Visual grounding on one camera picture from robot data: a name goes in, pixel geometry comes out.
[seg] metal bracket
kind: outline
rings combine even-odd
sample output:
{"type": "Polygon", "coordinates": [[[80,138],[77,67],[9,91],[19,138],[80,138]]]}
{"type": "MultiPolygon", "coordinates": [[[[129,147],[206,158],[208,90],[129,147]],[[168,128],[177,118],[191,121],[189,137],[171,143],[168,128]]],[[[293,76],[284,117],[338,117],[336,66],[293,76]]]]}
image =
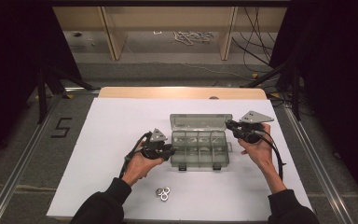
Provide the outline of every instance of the metal bracket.
{"type": "Polygon", "coordinates": [[[265,116],[253,110],[249,111],[241,118],[241,121],[245,123],[262,123],[262,122],[269,122],[273,120],[274,119],[272,117],[265,116]]]}
{"type": "Polygon", "coordinates": [[[153,131],[152,136],[150,137],[150,142],[161,142],[166,141],[168,138],[159,131],[159,129],[156,129],[153,131]]]}

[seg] metal rail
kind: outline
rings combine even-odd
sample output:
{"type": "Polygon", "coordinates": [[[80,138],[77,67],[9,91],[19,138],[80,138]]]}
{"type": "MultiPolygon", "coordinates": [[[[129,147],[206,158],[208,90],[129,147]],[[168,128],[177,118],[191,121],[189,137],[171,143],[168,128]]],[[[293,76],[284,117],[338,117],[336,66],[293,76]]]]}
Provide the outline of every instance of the metal rail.
{"type": "Polygon", "coordinates": [[[324,165],[322,164],[321,159],[319,158],[315,148],[313,147],[312,142],[308,138],[308,135],[304,127],[302,126],[301,121],[298,121],[296,119],[292,110],[288,106],[286,106],[284,110],[296,131],[297,137],[300,140],[305,153],[307,154],[313,171],[318,177],[322,189],[324,190],[324,193],[327,197],[327,200],[330,202],[339,223],[353,223],[347,205],[342,200],[337,188],[335,187],[333,181],[325,170],[324,165]]]}
{"type": "Polygon", "coordinates": [[[28,145],[24,149],[24,151],[21,154],[21,157],[19,161],[17,162],[14,170],[12,171],[10,177],[8,178],[6,184],[3,186],[1,192],[0,192],[0,218],[4,214],[7,205],[13,196],[13,193],[18,185],[18,183],[21,180],[22,175],[25,172],[25,169],[28,166],[29,161],[31,160],[34,151],[41,139],[41,136],[43,135],[43,132],[45,131],[45,128],[48,124],[48,120],[53,113],[55,107],[57,106],[58,102],[61,100],[61,95],[54,95],[50,104],[50,107],[48,109],[48,113],[44,120],[37,124],[34,133],[28,142],[28,145]]]}

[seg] clear plastic organizer box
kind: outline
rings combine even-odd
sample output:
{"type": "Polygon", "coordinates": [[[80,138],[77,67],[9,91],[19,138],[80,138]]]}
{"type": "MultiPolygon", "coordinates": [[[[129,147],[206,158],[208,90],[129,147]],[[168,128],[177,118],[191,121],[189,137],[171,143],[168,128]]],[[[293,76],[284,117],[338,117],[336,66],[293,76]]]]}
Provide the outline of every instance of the clear plastic organizer box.
{"type": "Polygon", "coordinates": [[[226,120],[230,114],[171,114],[172,167],[211,167],[221,170],[229,164],[226,120]]]}

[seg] person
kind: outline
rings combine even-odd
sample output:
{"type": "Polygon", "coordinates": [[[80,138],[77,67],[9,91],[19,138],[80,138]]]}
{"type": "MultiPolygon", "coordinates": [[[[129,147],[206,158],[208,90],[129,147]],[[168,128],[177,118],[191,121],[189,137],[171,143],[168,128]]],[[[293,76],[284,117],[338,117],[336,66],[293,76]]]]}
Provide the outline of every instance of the person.
{"type": "MultiPolygon", "coordinates": [[[[269,137],[270,126],[263,123],[269,137]]],[[[268,196],[271,216],[268,218],[270,224],[316,224],[319,223],[313,212],[296,199],[292,189],[287,189],[275,170],[272,163],[272,149],[264,141],[249,144],[242,139],[238,140],[244,148],[242,155],[249,155],[252,161],[261,170],[266,178],[271,195],[268,196]]],[[[123,203],[131,194],[131,186],[139,179],[146,177],[147,173],[164,162],[162,158],[150,160],[136,153],[127,166],[127,170],[121,179],[114,178],[112,184],[105,192],[96,192],[91,195],[77,210],[71,223],[121,223],[124,218],[123,203]]]]}

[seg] plastic box lid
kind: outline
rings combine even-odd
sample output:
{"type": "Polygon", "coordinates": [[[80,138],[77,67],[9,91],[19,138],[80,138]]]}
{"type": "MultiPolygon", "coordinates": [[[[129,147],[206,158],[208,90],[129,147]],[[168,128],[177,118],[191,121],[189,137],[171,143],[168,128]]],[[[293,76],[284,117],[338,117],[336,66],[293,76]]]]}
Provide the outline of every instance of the plastic box lid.
{"type": "Polygon", "coordinates": [[[231,114],[171,114],[173,131],[224,131],[231,114]]]}

